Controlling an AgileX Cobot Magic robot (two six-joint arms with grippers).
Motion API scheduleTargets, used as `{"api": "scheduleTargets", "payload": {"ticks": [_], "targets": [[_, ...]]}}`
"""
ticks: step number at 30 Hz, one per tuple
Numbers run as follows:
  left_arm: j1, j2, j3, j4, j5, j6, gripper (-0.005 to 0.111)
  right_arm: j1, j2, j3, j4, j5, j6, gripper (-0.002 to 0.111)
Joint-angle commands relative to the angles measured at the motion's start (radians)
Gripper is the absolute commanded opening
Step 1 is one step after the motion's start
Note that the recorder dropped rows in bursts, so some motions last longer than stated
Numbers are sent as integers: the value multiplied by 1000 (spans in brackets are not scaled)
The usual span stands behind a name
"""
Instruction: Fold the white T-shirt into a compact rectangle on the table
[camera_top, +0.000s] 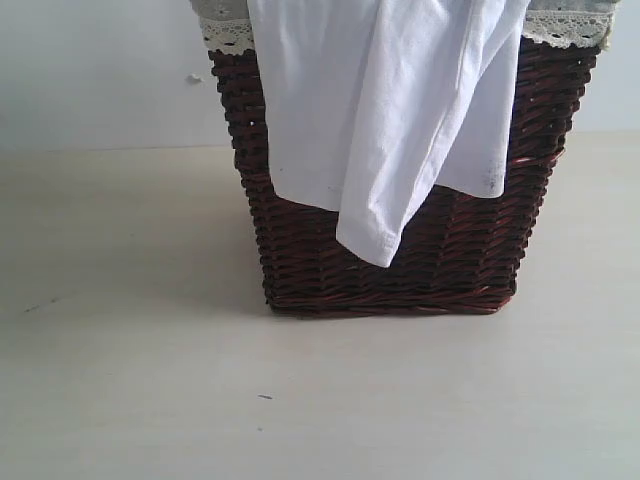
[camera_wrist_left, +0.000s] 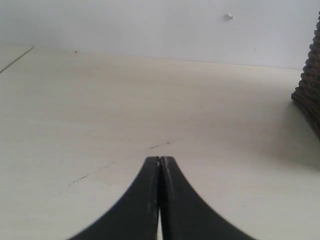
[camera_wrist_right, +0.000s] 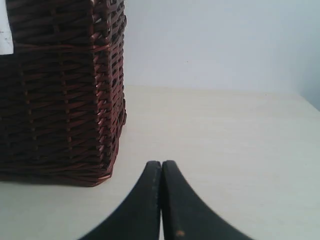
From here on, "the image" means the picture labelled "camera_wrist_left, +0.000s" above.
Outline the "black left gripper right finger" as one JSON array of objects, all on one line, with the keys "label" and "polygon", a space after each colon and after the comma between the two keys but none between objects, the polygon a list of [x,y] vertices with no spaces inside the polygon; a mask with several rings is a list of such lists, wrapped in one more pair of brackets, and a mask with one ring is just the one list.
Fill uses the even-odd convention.
[{"label": "black left gripper right finger", "polygon": [[172,156],[159,159],[159,209],[164,240],[252,240],[193,189]]}]

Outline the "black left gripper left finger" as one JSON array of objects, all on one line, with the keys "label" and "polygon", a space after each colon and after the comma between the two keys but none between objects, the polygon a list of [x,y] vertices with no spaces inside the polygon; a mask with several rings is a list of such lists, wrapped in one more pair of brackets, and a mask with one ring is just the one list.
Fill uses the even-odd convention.
[{"label": "black left gripper left finger", "polygon": [[72,240],[156,240],[160,158],[147,157],[121,198]]}]

